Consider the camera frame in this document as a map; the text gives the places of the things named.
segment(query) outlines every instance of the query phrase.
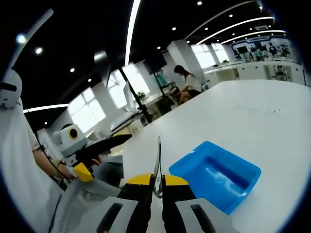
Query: blue plastic tray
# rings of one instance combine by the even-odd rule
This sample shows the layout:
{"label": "blue plastic tray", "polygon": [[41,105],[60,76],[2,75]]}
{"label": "blue plastic tray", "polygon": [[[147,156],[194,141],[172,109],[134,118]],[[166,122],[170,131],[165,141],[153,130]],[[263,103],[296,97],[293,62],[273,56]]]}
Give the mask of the blue plastic tray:
{"label": "blue plastic tray", "polygon": [[245,199],[261,174],[259,167],[211,142],[199,145],[169,171],[186,180],[197,198],[226,214]]}

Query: white tabletop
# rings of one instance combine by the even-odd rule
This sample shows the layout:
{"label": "white tabletop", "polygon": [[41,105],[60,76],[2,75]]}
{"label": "white tabletop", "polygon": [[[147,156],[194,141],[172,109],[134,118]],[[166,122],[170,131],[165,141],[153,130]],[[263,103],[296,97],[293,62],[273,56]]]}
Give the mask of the white tabletop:
{"label": "white tabletop", "polygon": [[265,59],[265,61],[260,61],[260,62],[237,62],[233,64],[227,64],[227,65],[222,65],[220,67],[214,67],[210,70],[206,70],[204,73],[205,74],[210,74],[214,72],[219,72],[223,70],[228,70],[228,69],[234,69],[234,68],[240,68],[240,67],[247,67],[247,66],[294,66],[294,67],[301,67],[299,64],[296,64],[292,62],[289,59]]}
{"label": "white tabletop", "polygon": [[163,173],[206,140],[259,166],[254,189],[230,216],[241,233],[274,233],[298,205],[310,174],[311,90],[282,81],[222,82],[124,144],[125,180],[153,171],[158,136]]}
{"label": "white tabletop", "polygon": [[[165,89],[164,94],[169,95],[174,90]],[[146,100],[144,100],[142,103],[145,104],[147,107],[153,105],[154,103],[158,102],[163,97],[162,92],[158,92],[156,94],[148,96]]]}

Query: laboratory room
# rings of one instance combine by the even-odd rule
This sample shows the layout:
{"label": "laboratory room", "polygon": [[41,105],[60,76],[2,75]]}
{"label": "laboratory room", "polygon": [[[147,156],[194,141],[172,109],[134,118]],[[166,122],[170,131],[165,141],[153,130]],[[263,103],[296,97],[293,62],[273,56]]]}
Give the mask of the laboratory room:
{"label": "laboratory room", "polygon": [[4,221],[35,233],[311,232],[298,3],[6,6]]}

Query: black ceiling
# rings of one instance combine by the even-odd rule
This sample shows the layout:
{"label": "black ceiling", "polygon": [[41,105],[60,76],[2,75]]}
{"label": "black ceiling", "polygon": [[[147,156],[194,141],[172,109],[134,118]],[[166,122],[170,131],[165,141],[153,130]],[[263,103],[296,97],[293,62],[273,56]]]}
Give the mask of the black ceiling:
{"label": "black ceiling", "polygon": [[[244,1],[202,2],[199,6],[196,0],[141,0],[130,61],[143,60],[158,46],[165,50],[172,41],[185,39],[214,15]],[[27,43],[13,67],[23,81],[24,108],[69,103],[88,86],[98,83],[100,77],[92,74],[95,68],[94,53],[97,51],[105,50],[112,63],[123,66],[132,4],[133,0],[109,3],[89,1],[87,4],[75,3],[65,7],[27,1],[27,5],[19,6],[14,17],[11,17],[14,20],[7,27],[11,35],[7,37],[8,45],[13,45],[16,35],[26,33],[46,10],[52,8],[54,11],[52,17]],[[195,44],[225,27],[264,16],[271,14],[265,8],[261,12],[255,1],[244,4],[212,20],[187,40],[190,44]],[[232,33],[235,36],[250,33],[249,28],[258,25],[271,25],[271,30],[284,29],[277,23],[273,25],[270,19],[260,20],[227,30],[206,43],[214,43],[217,39],[220,42],[231,39]],[[41,55],[35,54],[36,47],[43,48]],[[63,109],[43,110],[27,113],[26,117],[33,129],[37,130],[44,127],[45,121],[53,123],[62,111]]]}

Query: cable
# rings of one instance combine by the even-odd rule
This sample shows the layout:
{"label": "cable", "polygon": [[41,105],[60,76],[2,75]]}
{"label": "cable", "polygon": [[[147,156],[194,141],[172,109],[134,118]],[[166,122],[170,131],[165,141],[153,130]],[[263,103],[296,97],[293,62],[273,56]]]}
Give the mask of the cable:
{"label": "cable", "polygon": [[[37,135],[36,133],[35,133],[35,137],[36,137],[36,139],[37,139],[37,141],[38,141],[38,143],[39,143],[40,148],[43,148],[42,144],[41,144],[40,141],[39,141],[39,137],[38,137],[38,135]],[[65,180],[67,180],[69,183],[71,183],[71,181],[68,180],[68,179],[66,178],[66,176],[58,169],[59,164],[58,164],[57,166],[55,166],[55,164],[52,162],[52,160],[50,160],[50,158],[49,158],[48,155],[46,154],[45,150],[42,149],[42,152],[43,152],[44,155],[47,157],[47,159],[48,159],[48,161],[50,162],[50,164],[52,164],[52,166],[56,169],[57,173],[63,176],[63,177],[60,177],[60,178],[61,178],[61,179],[65,179]]]}

